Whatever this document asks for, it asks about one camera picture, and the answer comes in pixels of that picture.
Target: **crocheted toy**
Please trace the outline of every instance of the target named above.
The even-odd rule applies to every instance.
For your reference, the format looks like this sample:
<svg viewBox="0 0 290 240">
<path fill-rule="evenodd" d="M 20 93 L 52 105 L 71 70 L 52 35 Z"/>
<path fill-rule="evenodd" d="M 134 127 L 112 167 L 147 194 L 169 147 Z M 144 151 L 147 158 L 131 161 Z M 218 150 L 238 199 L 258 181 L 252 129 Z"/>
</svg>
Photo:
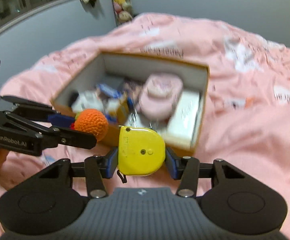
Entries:
<svg viewBox="0 0 290 240">
<path fill-rule="evenodd" d="M 74 130 L 92 133 L 97 141 L 104 139 L 108 132 L 108 121 L 102 112 L 96 109 L 85 109 L 74 122 Z"/>
</svg>

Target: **yellow tape measure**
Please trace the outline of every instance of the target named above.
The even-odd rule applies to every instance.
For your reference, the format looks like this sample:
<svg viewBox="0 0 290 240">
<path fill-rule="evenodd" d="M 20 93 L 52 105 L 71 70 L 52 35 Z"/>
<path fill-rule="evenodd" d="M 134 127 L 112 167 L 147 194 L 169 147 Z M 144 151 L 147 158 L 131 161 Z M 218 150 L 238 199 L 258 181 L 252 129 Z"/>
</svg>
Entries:
<svg viewBox="0 0 290 240">
<path fill-rule="evenodd" d="M 118 169 L 126 176 L 146 176 L 165 161 L 165 142 L 150 128 L 122 126 L 119 133 Z"/>
</svg>

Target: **logo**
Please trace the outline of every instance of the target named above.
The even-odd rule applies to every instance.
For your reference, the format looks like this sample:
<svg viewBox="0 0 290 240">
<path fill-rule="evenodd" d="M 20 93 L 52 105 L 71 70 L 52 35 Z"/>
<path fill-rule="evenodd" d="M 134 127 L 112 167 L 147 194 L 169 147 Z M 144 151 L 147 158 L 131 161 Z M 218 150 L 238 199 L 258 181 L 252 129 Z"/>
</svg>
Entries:
<svg viewBox="0 0 290 240">
<path fill-rule="evenodd" d="M 127 157 L 127 153 L 128 153 L 128 137 L 127 136 L 125 136 L 123 138 L 123 147 L 122 148 L 123 148 L 122 155 L 124 157 Z"/>
<path fill-rule="evenodd" d="M 147 193 L 147 191 L 145 189 L 141 189 L 140 191 L 137 192 L 139 195 L 143 196 Z"/>
<path fill-rule="evenodd" d="M 12 139 L 12 138 L 8 138 L 7 136 L 0 135 L 0 141 L 8 142 L 8 143 L 15 144 L 15 145 L 18 145 L 18 146 L 27 147 L 27 143 L 26 142 L 15 140 L 15 139 Z"/>
<path fill-rule="evenodd" d="M 180 114 L 182 120 L 185 120 L 189 116 L 191 111 L 192 111 L 192 101 L 190 101 L 189 104 L 181 110 Z"/>
</svg>

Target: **blue package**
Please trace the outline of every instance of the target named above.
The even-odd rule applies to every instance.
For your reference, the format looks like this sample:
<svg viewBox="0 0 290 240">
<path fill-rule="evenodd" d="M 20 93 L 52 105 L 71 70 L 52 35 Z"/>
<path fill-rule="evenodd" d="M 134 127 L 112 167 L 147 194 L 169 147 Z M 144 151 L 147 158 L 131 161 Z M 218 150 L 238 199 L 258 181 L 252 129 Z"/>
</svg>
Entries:
<svg viewBox="0 0 290 240">
<path fill-rule="evenodd" d="M 102 93 L 104 93 L 105 95 L 107 95 L 110 98 L 119 99 L 122 97 L 121 92 L 111 88 L 110 86 L 108 86 L 106 84 L 97 84 L 96 88 L 98 88 Z"/>
<path fill-rule="evenodd" d="M 112 117 L 109 114 L 106 114 L 105 117 L 109 122 L 117 123 L 117 119 L 115 117 Z"/>
<path fill-rule="evenodd" d="M 134 109 L 134 102 L 130 97 L 127 97 L 127 105 L 130 111 Z"/>
</svg>

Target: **pink blanket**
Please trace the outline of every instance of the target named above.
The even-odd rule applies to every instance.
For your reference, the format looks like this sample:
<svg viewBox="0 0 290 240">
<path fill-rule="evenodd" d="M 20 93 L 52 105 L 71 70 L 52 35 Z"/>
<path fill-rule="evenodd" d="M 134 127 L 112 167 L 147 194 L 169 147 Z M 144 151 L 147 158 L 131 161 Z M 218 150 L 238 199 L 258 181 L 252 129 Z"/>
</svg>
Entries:
<svg viewBox="0 0 290 240">
<path fill-rule="evenodd" d="M 223 158 L 278 191 L 288 203 L 281 231 L 290 238 L 290 49 L 220 21 L 143 14 L 106 36 L 86 38 L 43 57 L 12 77 L 0 94 L 49 104 L 50 97 L 99 50 L 207 63 L 210 83 L 195 157 L 202 162 Z M 46 150 L 45 157 L 79 162 L 107 150 L 101 145 L 91 151 L 59 146 Z M 44 158 L 10 153 L 0 171 L 0 195 L 45 167 L 44 163 Z M 127 184 L 115 175 L 105 184 L 112 192 L 115 187 L 175 190 L 178 182 L 161 169 L 148 177 L 129 178 Z M 209 188 L 203 180 L 198 194 Z M 86 194 L 82 179 L 74 181 L 74 189 Z"/>
</svg>

